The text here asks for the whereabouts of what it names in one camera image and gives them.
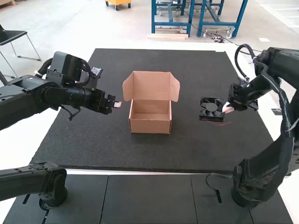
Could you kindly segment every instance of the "white table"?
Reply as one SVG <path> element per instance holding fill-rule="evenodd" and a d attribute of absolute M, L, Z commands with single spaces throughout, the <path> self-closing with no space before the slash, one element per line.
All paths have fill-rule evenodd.
<path fill-rule="evenodd" d="M 234 54 L 236 46 L 230 43 L 198 43 L 198 42 L 160 42 L 152 40 L 144 40 L 140 42 L 113 43 L 109 46 L 101 43 L 93 42 L 87 46 L 77 46 L 76 48 L 67 48 L 61 46 L 60 51 L 76 55 L 88 60 L 95 48 L 117 48 L 117 49 L 176 49 L 176 50 L 213 50 L 225 51 L 235 67 Z M 246 75 L 254 78 L 254 68 L 249 64 L 243 56 L 239 56 L 239 65 Z M 267 127 L 273 140 L 280 135 L 280 124 L 282 116 L 275 116 L 271 108 L 277 108 L 276 103 L 270 96 L 266 94 L 259 99 L 258 113 L 261 116 L 265 126 Z M 58 112 L 48 109 L 41 114 L 32 116 L 31 118 L 19 121 L 15 125 L 0 131 L 0 169 L 16 168 L 26 166 L 31 161 L 39 145 L 44 139 L 50 126 L 54 122 Z M 127 171 L 100 171 L 100 170 L 77 170 L 68 169 L 68 174 L 97 174 L 97 175 L 113 175 L 113 174 L 165 174 L 165 173 L 148 173 L 148 172 L 127 172 Z M 285 178 L 283 184 L 279 187 L 279 192 L 285 202 L 294 223 L 299 223 L 299 213 L 297 213 L 296 204 L 299 201 L 299 192 L 297 191 L 297 180 L 299 180 L 299 172 L 293 172 L 291 177 Z M 3 223 L 10 207 L 14 202 L 9 199 L 0 202 L 0 223 Z"/>

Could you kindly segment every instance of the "red wire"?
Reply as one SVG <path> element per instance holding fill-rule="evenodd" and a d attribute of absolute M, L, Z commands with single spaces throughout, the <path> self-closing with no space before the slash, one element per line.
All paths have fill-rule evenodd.
<path fill-rule="evenodd" d="M 213 121 L 210 121 L 210 120 L 206 120 L 206 119 L 203 119 L 204 121 L 207 121 L 207 122 L 210 122 L 210 123 L 212 123 L 213 125 L 215 125 L 215 126 L 225 126 L 225 125 L 228 125 L 228 124 L 230 124 L 231 122 L 226 122 L 226 123 L 224 123 L 224 124 L 216 124 L 215 122 L 213 122 Z"/>

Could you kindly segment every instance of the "blue metal frame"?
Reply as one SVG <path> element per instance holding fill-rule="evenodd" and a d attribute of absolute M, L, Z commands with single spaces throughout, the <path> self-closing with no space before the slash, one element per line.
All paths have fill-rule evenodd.
<path fill-rule="evenodd" d="M 218 15 L 221 15 L 221 13 L 222 13 L 224 0 L 221 0 L 221 3 L 212 3 L 212 0 L 209 0 L 209 2 L 207 2 L 207 0 L 202 0 L 202 3 L 195 3 L 196 6 L 202 6 L 201 11 L 200 11 L 197 36 L 201 36 L 202 27 L 204 25 L 209 25 L 209 26 L 231 26 L 231 27 L 234 27 L 235 30 L 233 31 L 232 36 L 236 37 L 237 33 L 238 33 L 238 30 L 239 30 L 239 26 L 240 26 L 241 21 L 242 21 L 243 14 L 245 12 L 247 2 L 248 2 L 248 0 L 243 0 L 242 5 L 241 5 L 241 9 L 240 9 L 240 12 L 239 12 L 239 15 L 238 15 L 238 18 L 237 18 L 236 22 L 221 22 L 219 20 Z M 216 15 L 216 13 L 214 12 L 214 10 L 212 9 L 211 6 L 219 6 L 220 7 L 217 15 Z M 211 14 L 211 17 L 213 18 L 214 22 L 204 22 L 203 21 L 206 8 L 209 11 L 209 13 Z"/>
<path fill-rule="evenodd" d="M 177 4 L 157 3 L 156 0 L 151 0 L 151 33 L 154 34 L 156 32 L 156 26 L 181 26 L 181 27 L 187 27 L 187 34 L 190 36 L 191 23 L 192 23 L 193 12 L 194 12 L 194 3 L 195 0 L 191 0 L 191 8 L 190 8 L 188 22 L 174 22 L 172 16 L 172 6 L 181 7 L 182 9 L 181 15 L 184 15 L 186 0 L 183 0 L 182 4 L 181 4 L 181 0 L 178 0 Z M 155 15 L 157 14 L 157 6 L 168 7 L 169 22 L 155 22 Z"/>

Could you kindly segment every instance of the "box flap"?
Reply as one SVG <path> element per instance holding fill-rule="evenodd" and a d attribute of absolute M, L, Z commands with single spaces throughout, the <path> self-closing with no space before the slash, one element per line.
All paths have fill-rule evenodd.
<path fill-rule="evenodd" d="M 133 80 L 134 72 L 122 83 L 123 98 L 126 101 L 133 99 Z"/>
<path fill-rule="evenodd" d="M 179 81 L 170 73 L 170 85 L 169 85 L 169 100 L 177 102 L 179 89 L 181 88 L 181 84 Z"/>
<path fill-rule="evenodd" d="M 170 72 L 133 71 L 122 84 L 124 100 L 159 99 L 177 102 L 180 83 Z"/>

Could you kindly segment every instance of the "gray floor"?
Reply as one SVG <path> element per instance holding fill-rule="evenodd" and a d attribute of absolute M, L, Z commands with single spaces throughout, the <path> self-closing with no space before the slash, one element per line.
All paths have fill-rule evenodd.
<path fill-rule="evenodd" d="M 132 0 L 131 9 L 122 5 L 120 11 L 116 11 L 113 6 L 106 7 L 103 0 L 28 0 L 1 11 L 0 21 L 6 29 L 28 31 L 45 61 L 57 50 L 74 52 L 77 49 L 76 55 L 82 56 L 81 51 L 84 51 L 85 46 L 96 48 L 122 41 L 145 42 L 151 31 L 150 2 Z M 221 20 L 235 21 L 241 3 L 241 0 L 226 0 Z M 164 12 L 156 20 L 167 18 Z M 187 15 L 174 16 L 174 19 L 187 21 Z M 211 20 L 208 13 L 205 14 L 205 20 Z M 199 15 L 195 14 L 194 26 L 197 27 L 198 22 Z M 212 42 L 210 38 L 198 38 L 196 31 L 192 28 L 187 42 Z M 261 42 L 259 37 L 268 38 L 270 42 Z M 238 36 L 232 40 L 248 43 L 259 50 L 270 46 L 299 49 L 299 35 L 253 0 L 248 1 Z M 14 43 L 17 53 L 35 56 L 25 37 Z M 40 62 L 16 58 L 10 45 L 1 46 L 0 50 L 19 75 L 32 74 L 41 66 Z M 4 74 L 12 74 L 3 58 L 0 58 L 0 67 Z"/>
<path fill-rule="evenodd" d="M 299 0 L 255 0 L 255 2 L 299 34 Z"/>

